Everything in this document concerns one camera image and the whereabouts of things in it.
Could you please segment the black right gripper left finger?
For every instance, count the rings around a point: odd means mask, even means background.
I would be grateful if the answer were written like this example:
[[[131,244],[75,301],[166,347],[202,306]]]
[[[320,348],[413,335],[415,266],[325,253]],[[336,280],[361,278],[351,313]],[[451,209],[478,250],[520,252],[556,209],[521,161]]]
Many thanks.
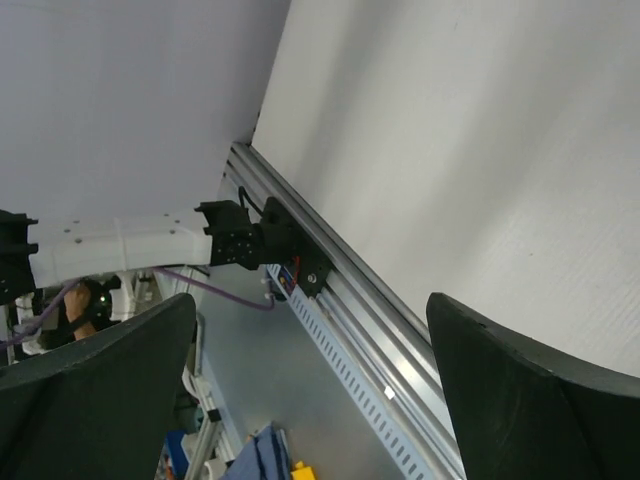
[[[195,325],[182,293],[2,368],[2,478],[153,478]]]

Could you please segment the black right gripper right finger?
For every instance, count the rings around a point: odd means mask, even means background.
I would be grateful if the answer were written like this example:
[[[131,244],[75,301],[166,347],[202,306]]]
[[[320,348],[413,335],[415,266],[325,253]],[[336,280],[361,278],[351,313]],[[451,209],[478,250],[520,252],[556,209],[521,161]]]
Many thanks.
[[[636,479],[639,380],[510,330],[444,293],[426,317],[469,479]]]

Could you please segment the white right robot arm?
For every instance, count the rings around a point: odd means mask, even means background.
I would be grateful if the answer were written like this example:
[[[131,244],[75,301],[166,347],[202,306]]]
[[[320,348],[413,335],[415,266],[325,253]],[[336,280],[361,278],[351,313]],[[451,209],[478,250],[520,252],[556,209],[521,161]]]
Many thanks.
[[[290,261],[302,287],[318,286],[329,271],[275,200],[259,223],[231,202],[105,226],[1,215],[3,301],[92,274],[188,261],[254,269],[271,259]],[[468,478],[638,477],[637,378],[509,330],[442,293],[429,297],[426,318]]]

